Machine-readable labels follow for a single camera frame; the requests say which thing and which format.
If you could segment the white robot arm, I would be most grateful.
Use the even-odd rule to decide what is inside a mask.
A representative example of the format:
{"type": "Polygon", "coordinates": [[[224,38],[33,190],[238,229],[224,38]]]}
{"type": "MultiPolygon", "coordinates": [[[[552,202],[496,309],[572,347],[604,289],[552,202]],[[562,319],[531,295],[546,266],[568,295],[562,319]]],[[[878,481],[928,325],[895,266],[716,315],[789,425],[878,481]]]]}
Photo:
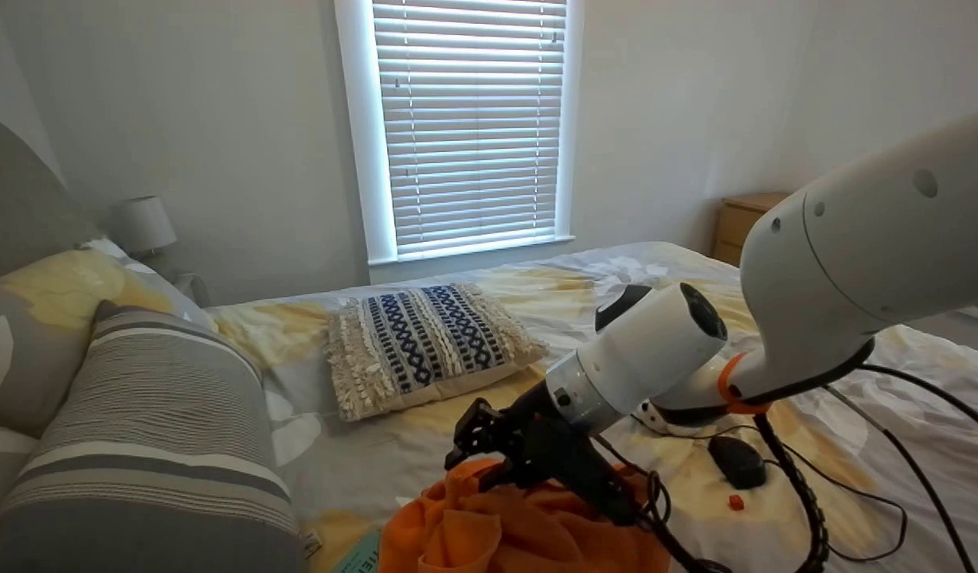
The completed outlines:
{"type": "Polygon", "coordinates": [[[883,328],[978,304],[978,111],[787,193],[752,226],[739,289],[757,350],[722,350],[725,325],[697,285],[650,289],[509,407],[470,403],[446,460],[496,453],[492,484],[553,476],[633,526],[644,509],[588,447],[614,419],[757,410],[846,376],[883,328]]]}

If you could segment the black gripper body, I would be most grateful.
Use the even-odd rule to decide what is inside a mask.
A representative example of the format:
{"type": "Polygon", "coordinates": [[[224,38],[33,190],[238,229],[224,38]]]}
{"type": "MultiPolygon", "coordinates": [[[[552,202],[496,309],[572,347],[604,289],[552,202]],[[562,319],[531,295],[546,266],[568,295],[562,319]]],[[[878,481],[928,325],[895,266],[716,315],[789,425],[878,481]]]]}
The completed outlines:
{"type": "Polygon", "coordinates": [[[614,526],[637,526],[644,520],[629,481],[593,450],[587,431],[562,417],[546,386],[531,386],[504,410],[494,410],[486,398],[475,398],[457,419],[442,469],[454,470],[465,459],[486,453],[501,453],[504,465],[482,481],[483,490],[562,481],[614,526]]]}

